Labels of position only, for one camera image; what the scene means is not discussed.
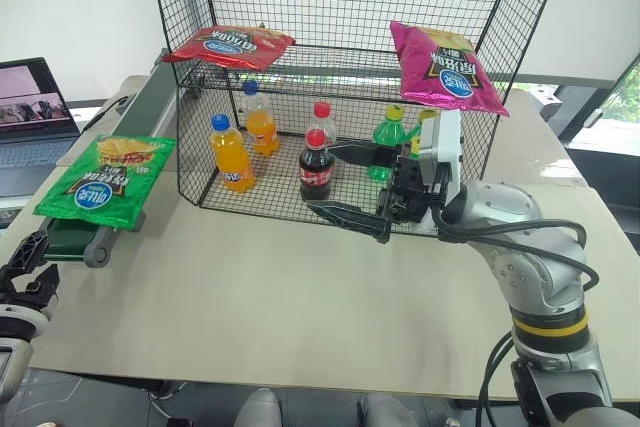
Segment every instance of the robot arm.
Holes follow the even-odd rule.
[[[418,159],[407,158],[402,147],[366,142],[330,148],[349,163],[393,168],[375,215],[331,201],[307,205],[334,225],[382,243],[389,240],[392,224],[408,222],[416,232],[467,242],[476,249],[509,304],[510,342],[518,354],[511,370],[531,425],[640,425],[635,417],[611,408],[598,345],[588,328],[584,291],[598,279],[584,265],[584,229],[569,221],[543,220],[536,202],[518,187],[480,181],[460,185],[459,121],[458,112],[441,112],[431,124],[423,122]],[[563,227],[575,230],[577,240]],[[583,272],[592,277],[584,286]],[[507,350],[492,355],[488,371]],[[483,395],[488,403],[488,378],[479,412]]]
[[[9,262],[0,268],[0,405],[17,392],[33,354],[31,340],[45,330],[58,303],[60,283],[56,264],[47,267],[18,292],[13,279],[42,265],[47,238],[42,232],[27,237]]]
[[[445,208],[449,234],[513,222],[540,220],[535,201],[515,186],[473,182]],[[487,261],[509,304],[518,360],[516,392],[532,425],[560,426],[586,408],[611,407],[598,344],[589,331],[581,271],[566,263],[513,248],[469,241]],[[492,235],[491,239],[584,262],[582,246],[560,227]]]

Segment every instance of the black cable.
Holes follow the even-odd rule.
[[[482,381],[482,386],[480,387],[480,393],[478,394],[478,405],[476,407],[476,427],[482,427],[482,410],[484,407],[487,407],[487,417],[489,417],[490,408],[488,408],[489,403],[489,382],[491,382],[491,378],[493,377],[494,372],[502,362],[502,359],[506,357],[511,348],[513,347],[513,339],[509,339],[507,343],[504,345],[500,353],[495,356],[494,361],[490,364],[489,369],[484,374],[484,380]],[[489,422],[491,427],[495,426],[495,420],[493,419],[493,415],[489,417]]]
[[[431,212],[432,212],[433,221],[434,221],[436,227],[438,227],[439,230],[441,230],[442,232],[444,232],[447,235],[452,235],[454,237],[459,237],[461,240],[464,240],[466,242],[478,242],[478,243],[481,243],[481,244],[495,245],[496,247],[504,247],[506,249],[513,249],[513,250],[517,250],[517,251],[520,251],[520,252],[526,252],[528,254],[539,255],[540,257],[545,257],[547,259],[551,259],[551,260],[555,260],[557,262],[562,262],[562,263],[568,264],[568,265],[574,267],[575,269],[587,274],[590,277],[589,282],[587,282],[583,287],[585,292],[587,290],[595,287],[598,284],[598,282],[600,282],[600,276],[598,275],[598,273],[595,270],[593,270],[588,265],[583,264],[582,262],[574,260],[574,259],[572,259],[570,257],[566,257],[564,255],[556,254],[555,252],[549,252],[548,250],[539,249],[537,247],[531,247],[529,245],[518,244],[516,242],[511,242],[511,241],[508,241],[508,240],[495,239],[493,237],[459,236],[457,234],[457,228],[455,228],[455,227],[452,228],[452,226],[450,224],[446,223],[444,221],[444,219],[442,218],[442,213],[439,210],[432,208]]]
[[[517,244],[515,242],[510,242],[508,240],[493,239],[493,238],[487,238],[487,237],[477,237],[474,239],[469,239],[469,241],[478,242],[481,244],[495,245],[496,247],[504,247],[506,249],[519,250],[520,252],[526,252],[527,254],[534,254],[540,257],[546,257],[548,259],[570,265],[571,267],[587,274],[590,277],[589,282],[587,282],[582,286],[582,289],[585,292],[592,289],[593,287],[598,285],[598,282],[600,282],[600,276],[591,267],[589,267],[586,264],[583,264],[582,262],[574,260],[570,257],[556,254],[555,252],[549,252],[548,250],[538,249],[537,247],[531,247],[529,245]]]
[[[533,229],[547,229],[551,227],[566,227],[575,231],[577,235],[577,242],[580,247],[584,248],[587,244],[587,231],[584,227],[577,222],[563,219],[539,219],[539,220],[525,220],[522,222],[510,222],[507,224],[491,225],[489,227],[473,227],[462,228],[446,224],[448,229],[451,229],[452,235],[456,237],[485,237],[488,235],[508,234],[510,232],[520,232],[523,230]]]
[[[145,423],[146,427],[149,427],[150,418],[151,418],[151,402],[149,402],[149,406],[147,407],[147,422]]]
[[[113,101],[111,104],[109,104],[109,107],[107,107],[106,109],[104,109],[102,112],[98,113],[93,119],[91,119],[87,125],[84,126],[84,129],[82,129],[82,133],[84,134],[87,130],[89,130],[91,127],[93,127],[94,125],[96,125],[100,119],[102,119],[102,117],[105,116],[105,114],[107,112],[109,112],[109,110],[111,110],[111,108],[116,105],[116,104],[124,104],[127,99],[129,98],[128,95],[125,95],[124,97],[120,97],[118,100]]]
[[[500,340],[498,341],[498,343],[495,345],[495,347],[493,348],[493,350],[491,351],[491,353],[489,354],[489,358],[487,359],[487,365],[484,368],[484,375],[485,378],[487,377],[487,373],[489,372],[489,369],[491,368],[491,366],[495,363],[495,357],[498,354],[498,352],[500,351],[500,349],[502,349],[502,347],[504,346],[504,344],[506,344],[506,342],[511,338],[511,331],[507,332],[506,334],[504,334]],[[491,424],[492,427],[495,427],[495,419],[493,418],[493,412],[491,412],[491,402],[489,402],[489,395],[487,395],[484,399],[484,404],[481,403],[481,398],[480,398],[480,394],[478,394],[478,403],[477,403],[477,409],[482,410],[482,407],[484,407],[484,409],[487,411],[487,418],[489,419],[489,423]]]
[[[491,351],[491,353],[489,354],[489,358],[487,359],[487,365],[484,368],[484,373],[485,375],[487,374],[487,372],[489,371],[489,368],[491,367],[491,364],[493,364],[496,355],[498,354],[498,352],[500,351],[500,349],[502,348],[502,346],[507,342],[507,340],[509,340],[511,338],[511,331],[507,332],[506,334],[504,334],[502,337],[500,337],[500,340],[498,341],[498,343],[495,345],[495,347],[493,348],[493,350]]]

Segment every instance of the shoe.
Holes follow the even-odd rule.
[[[387,394],[367,394],[360,405],[365,427],[418,427],[399,400]]]
[[[282,427],[278,398],[269,389],[258,389],[240,409],[233,427]]]

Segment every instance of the laptop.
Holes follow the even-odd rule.
[[[33,194],[79,136],[42,57],[0,63],[0,198]]]

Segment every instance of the table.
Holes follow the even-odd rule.
[[[520,102],[525,112],[525,99],[514,96],[511,103]],[[530,117],[526,125],[519,115],[504,122],[495,145],[546,129]],[[545,216],[585,226],[589,263],[602,278],[587,295],[591,327],[614,397],[638,400],[640,380],[631,373],[640,371],[640,326],[619,319],[637,319],[640,260],[597,193],[576,185],[584,181],[575,172],[540,177],[548,171],[532,159],[566,159],[557,141],[537,150],[537,157],[528,155],[538,172],[508,164],[517,156],[503,149],[487,176],[522,184]],[[0,262],[37,228],[40,219],[29,212],[63,171],[56,168],[0,239]],[[471,248],[404,235],[379,245],[321,225],[207,211],[182,199],[175,186],[175,172],[163,172],[143,231],[121,234],[109,266],[61,265],[60,304],[49,331],[33,342],[32,366],[477,395],[486,357],[510,327],[510,315]],[[496,373],[491,395],[514,398],[508,362]]]

